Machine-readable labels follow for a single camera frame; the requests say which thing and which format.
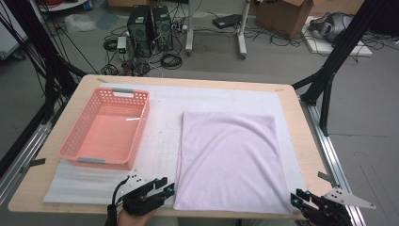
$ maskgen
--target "human hand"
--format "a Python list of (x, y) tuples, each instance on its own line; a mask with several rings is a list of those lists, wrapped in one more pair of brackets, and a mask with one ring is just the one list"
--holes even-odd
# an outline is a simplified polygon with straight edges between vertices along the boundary
[(152, 210), (143, 216), (135, 216), (130, 215), (126, 210), (122, 209), (118, 217), (118, 226), (144, 226), (152, 218), (155, 211)]

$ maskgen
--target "lavender cloth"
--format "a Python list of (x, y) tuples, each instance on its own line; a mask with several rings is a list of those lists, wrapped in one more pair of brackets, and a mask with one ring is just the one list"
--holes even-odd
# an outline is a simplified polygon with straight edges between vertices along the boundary
[(176, 210), (292, 214), (275, 119), (184, 112)]

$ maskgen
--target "computer equipment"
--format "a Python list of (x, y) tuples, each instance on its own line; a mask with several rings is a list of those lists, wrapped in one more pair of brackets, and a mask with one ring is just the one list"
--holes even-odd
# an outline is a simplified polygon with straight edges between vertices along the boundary
[(321, 36), (331, 43), (341, 37), (344, 30), (349, 26), (352, 18), (341, 12), (327, 12), (317, 20), (311, 20), (310, 31), (317, 31)]
[(172, 50), (173, 38), (171, 20), (167, 6), (152, 8), (153, 22), (155, 26), (155, 38), (159, 50)]
[(239, 25), (241, 23), (241, 15), (233, 14), (230, 16), (220, 17), (212, 20), (213, 24), (219, 29), (224, 29), (229, 26)]
[(151, 44), (155, 39), (151, 8), (147, 5), (135, 5), (127, 22), (135, 57), (150, 57)]

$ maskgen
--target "folded towel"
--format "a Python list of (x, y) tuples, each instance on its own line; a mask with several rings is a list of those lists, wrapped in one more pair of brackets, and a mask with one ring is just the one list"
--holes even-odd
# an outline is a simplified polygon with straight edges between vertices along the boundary
[(273, 116), (184, 112), (174, 209), (292, 214)]

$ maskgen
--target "metal stand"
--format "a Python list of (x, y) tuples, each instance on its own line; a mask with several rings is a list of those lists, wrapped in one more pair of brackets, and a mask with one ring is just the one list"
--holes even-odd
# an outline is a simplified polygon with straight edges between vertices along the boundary
[[(237, 29), (238, 44), (240, 46), (240, 57), (245, 59), (247, 57), (247, 47), (244, 39), (244, 30), (246, 29), (247, 16), (249, 12), (250, 0), (246, 0), (244, 6), (242, 21), (240, 27)], [(188, 0), (188, 25), (187, 25), (187, 39), (185, 41), (185, 52), (188, 56), (191, 56), (193, 50), (193, 39), (194, 39), (194, 26), (193, 26), (193, 8), (191, 0)]]
[(343, 33), (343, 36), (338, 41), (322, 68), (317, 73), (293, 84), (294, 89), (299, 89), (311, 84), (306, 93), (300, 96), (301, 101), (308, 105), (316, 105), (317, 99), (323, 93), (319, 125), (325, 136), (328, 136), (327, 117), (334, 76), (388, 1), (389, 0), (364, 1), (355, 18)]

